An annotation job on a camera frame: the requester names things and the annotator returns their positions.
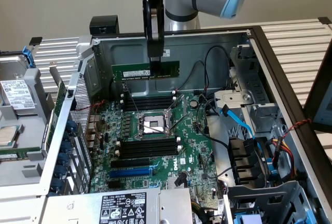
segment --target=white wall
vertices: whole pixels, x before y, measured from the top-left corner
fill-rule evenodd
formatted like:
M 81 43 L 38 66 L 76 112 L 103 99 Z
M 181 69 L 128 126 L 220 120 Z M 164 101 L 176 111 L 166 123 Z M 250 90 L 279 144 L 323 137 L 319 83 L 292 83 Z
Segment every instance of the white wall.
M 72 37 L 89 33 L 92 16 L 119 16 L 121 32 L 143 30 L 141 0 L 0 0 L 0 49 L 21 49 L 33 36 Z M 331 0 L 245 0 L 235 19 L 200 13 L 201 26 L 332 19 Z

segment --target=green circuit board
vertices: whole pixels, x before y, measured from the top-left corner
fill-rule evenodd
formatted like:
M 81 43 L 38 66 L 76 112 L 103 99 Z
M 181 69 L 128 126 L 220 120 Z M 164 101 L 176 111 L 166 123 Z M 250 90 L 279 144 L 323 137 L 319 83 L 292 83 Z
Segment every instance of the green circuit board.
M 181 138 L 182 149 L 177 156 L 153 157 L 150 158 L 150 165 L 158 165 L 154 169 L 152 176 L 138 177 L 122 177 L 110 178 L 109 173 L 111 161 L 116 161 L 115 156 L 117 132 L 123 135 L 129 132 L 129 137 L 125 141 L 134 141 L 137 134 L 137 119 L 134 117 L 136 113 L 123 113 L 117 108 L 117 105 L 110 102 L 104 104 L 101 112 L 101 118 L 104 119 L 102 132 L 108 132 L 108 143 L 104 143 L 104 149 L 101 150 L 98 144 L 95 144 L 92 155 L 93 159 L 93 175 L 91 179 L 90 193 L 114 191 L 109 189 L 108 182 L 110 180 L 120 180 L 121 188 L 116 190 L 129 190 L 141 188 L 160 187 L 161 189 L 170 189 L 174 185 L 174 180 L 179 173 L 186 172 L 188 187 L 192 200 L 199 201 L 201 206 L 216 207 L 217 197 L 212 197 L 212 189 L 217 189 L 215 179 L 208 179 L 203 171 L 203 165 L 206 163 L 210 152 L 212 151 L 211 141 L 206 137 L 197 133 L 195 125 L 196 109 L 189 107 L 191 100 L 198 101 L 198 96 L 193 94 L 185 94 L 183 100 L 179 101 L 172 109 L 172 118 L 170 125 L 178 121 L 185 113 L 186 117 L 176 126 L 174 135 Z M 161 112 L 161 110 L 151 111 L 153 113 Z M 203 111 L 200 109 L 198 115 L 201 127 L 204 127 Z M 202 162 L 199 163 L 198 156 L 201 156 Z M 214 163 L 209 160 L 206 167 L 209 175 L 215 175 L 216 169 Z

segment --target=warning label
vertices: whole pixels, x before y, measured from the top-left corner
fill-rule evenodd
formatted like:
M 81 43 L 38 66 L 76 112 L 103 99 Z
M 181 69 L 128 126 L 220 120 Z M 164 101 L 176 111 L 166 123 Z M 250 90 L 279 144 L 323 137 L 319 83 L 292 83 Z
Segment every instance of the warning label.
M 103 196 L 99 224 L 145 224 L 146 193 Z
M 35 108 L 24 80 L 3 80 L 0 82 L 9 104 L 14 110 Z

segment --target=blue pcie slot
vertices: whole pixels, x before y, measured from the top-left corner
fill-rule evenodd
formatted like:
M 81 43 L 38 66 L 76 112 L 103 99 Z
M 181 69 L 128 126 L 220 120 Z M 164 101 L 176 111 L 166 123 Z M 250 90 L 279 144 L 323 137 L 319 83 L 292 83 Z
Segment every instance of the blue pcie slot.
M 143 168 L 136 168 L 129 170 L 117 170 L 117 171 L 111 171 L 109 173 L 110 178 L 128 177 L 128 176 L 150 176 L 150 175 L 152 175 L 152 168 L 150 167 L 143 167 Z

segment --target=barcode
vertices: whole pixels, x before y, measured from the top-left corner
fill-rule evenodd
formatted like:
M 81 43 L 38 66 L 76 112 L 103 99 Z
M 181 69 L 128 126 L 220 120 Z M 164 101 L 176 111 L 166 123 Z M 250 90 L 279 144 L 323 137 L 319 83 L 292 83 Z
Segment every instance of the barcode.
M 326 110 L 327 110 L 327 111 L 332 111 L 332 99 L 331 99 L 330 102 L 328 103 Z

